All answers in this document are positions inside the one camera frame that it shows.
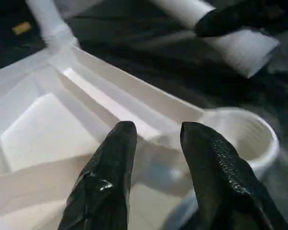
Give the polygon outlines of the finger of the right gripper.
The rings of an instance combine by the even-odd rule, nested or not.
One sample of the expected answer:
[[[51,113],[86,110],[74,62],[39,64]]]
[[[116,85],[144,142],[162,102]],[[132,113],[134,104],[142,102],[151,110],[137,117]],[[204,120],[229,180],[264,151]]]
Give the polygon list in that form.
[[[194,31],[199,37],[217,37],[244,28],[273,34],[288,30],[288,0],[243,0],[214,9],[194,26]]]

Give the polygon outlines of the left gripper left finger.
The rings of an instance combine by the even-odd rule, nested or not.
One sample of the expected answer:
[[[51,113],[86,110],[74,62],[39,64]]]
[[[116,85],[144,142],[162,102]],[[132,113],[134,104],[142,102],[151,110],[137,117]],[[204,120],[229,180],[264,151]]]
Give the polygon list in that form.
[[[128,228],[136,145],[134,122],[118,122],[77,178],[66,202],[60,230]]]

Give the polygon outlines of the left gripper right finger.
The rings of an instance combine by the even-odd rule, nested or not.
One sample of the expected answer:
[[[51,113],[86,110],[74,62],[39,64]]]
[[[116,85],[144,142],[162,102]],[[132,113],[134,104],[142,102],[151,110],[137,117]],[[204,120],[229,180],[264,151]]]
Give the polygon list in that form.
[[[220,133],[183,122],[180,144],[204,230],[288,230],[267,188]]]

